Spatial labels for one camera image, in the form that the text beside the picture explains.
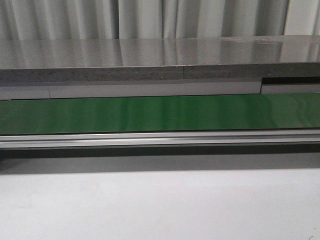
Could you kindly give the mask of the grey stone counter slab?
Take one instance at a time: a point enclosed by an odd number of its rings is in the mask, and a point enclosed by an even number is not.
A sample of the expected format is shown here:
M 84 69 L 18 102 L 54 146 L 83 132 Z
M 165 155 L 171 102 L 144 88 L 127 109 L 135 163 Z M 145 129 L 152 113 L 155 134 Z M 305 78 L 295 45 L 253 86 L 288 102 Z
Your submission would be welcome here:
M 3 86 L 319 74 L 320 38 L 311 35 L 0 42 Z

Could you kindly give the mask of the green conveyor belt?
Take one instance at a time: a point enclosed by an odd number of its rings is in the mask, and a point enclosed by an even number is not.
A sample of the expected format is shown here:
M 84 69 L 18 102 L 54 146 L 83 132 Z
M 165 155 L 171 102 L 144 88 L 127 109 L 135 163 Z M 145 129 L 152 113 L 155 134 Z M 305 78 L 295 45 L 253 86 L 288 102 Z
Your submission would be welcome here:
M 317 93 L 3 100 L 2 135 L 320 126 Z

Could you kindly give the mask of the white pleated curtain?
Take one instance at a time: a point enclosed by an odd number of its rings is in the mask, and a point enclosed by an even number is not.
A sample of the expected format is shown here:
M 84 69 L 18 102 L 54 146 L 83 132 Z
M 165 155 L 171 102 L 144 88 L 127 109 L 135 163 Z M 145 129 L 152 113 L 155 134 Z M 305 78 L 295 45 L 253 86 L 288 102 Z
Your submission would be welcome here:
M 3 0 L 3 40 L 172 39 L 320 33 L 317 0 Z

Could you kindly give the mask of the aluminium conveyor side rail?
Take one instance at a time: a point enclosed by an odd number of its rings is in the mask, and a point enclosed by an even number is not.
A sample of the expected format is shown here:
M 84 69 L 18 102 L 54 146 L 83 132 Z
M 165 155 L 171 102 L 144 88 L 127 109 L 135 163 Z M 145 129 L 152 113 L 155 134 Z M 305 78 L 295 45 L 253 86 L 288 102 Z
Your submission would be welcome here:
M 319 129 L 3 135 L 1 149 L 318 143 Z

